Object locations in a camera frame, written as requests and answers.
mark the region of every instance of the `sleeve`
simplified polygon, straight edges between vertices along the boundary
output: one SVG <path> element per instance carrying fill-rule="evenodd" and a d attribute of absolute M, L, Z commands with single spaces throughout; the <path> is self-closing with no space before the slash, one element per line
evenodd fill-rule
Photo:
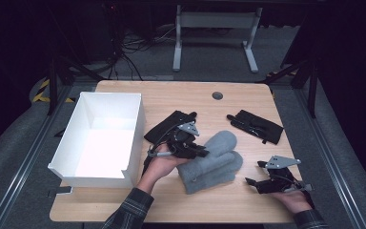
<path fill-rule="evenodd" d="M 329 228 L 328 224 L 326 224 L 323 217 L 315 209 L 295 214 L 294 221 L 297 228 L 302 229 Z"/>
<path fill-rule="evenodd" d="M 120 207 L 106 220 L 102 229 L 139 229 L 153 203 L 153 197 L 133 188 Z"/>

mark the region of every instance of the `metal bracket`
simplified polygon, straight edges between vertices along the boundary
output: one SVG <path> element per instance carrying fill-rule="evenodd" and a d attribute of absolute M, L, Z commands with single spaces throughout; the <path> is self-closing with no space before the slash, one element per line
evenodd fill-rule
<path fill-rule="evenodd" d="M 265 165 L 266 169 L 283 169 L 295 164 L 300 164 L 299 159 L 287 158 L 284 156 L 272 156 L 269 162 Z"/>
<path fill-rule="evenodd" d="M 200 133 L 198 132 L 197 128 L 195 127 L 194 122 L 188 122 L 188 123 L 181 124 L 181 125 L 177 126 L 177 128 L 179 128 L 181 131 L 187 132 L 189 134 L 200 136 Z"/>

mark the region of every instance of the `white box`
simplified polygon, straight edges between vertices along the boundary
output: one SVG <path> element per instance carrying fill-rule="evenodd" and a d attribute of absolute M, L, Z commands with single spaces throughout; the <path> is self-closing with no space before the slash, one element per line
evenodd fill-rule
<path fill-rule="evenodd" d="M 49 169 L 72 187 L 132 188 L 144 127 L 141 94 L 83 92 Z"/>

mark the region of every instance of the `gray cloth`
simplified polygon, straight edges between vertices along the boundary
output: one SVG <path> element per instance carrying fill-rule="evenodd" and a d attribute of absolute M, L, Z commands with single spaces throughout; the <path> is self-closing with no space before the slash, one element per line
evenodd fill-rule
<path fill-rule="evenodd" d="M 212 136 L 205 144 L 209 153 L 205 157 L 196 157 L 192 161 L 177 166 L 183 181 L 194 180 L 214 169 L 234 160 L 234 156 L 226 154 L 236 146 L 236 136 L 229 131 L 221 131 Z"/>
<path fill-rule="evenodd" d="M 238 171 L 243 164 L 243 158 L 235 151 L 226 154 L 234 156 L 234 160 L 231 163 L 201 175 L 194 180 L 183 181 L 186 188 L 186 194 L 193 194 L 221 183 L 233 181 L 236 171 Z"/>
<path fill-rule="evenodd" d="M 218 132 L 204 144 L 210 152 L 207 156 L 177 166 L 187 194 L 234 180 L 243 163 L 242 156 L 233 151 L 236 142 L 233 133 Z"/>

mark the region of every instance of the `person's right hand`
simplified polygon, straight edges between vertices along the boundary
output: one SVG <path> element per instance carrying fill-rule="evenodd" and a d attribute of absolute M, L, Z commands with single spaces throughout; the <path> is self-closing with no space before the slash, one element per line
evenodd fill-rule
<path fill-rule="evenodd" d="M 293 214 L 313 209 L 305 195 L 299 190 L 288 193 L 270 193 L 270 195 L 282 202 Z"/>

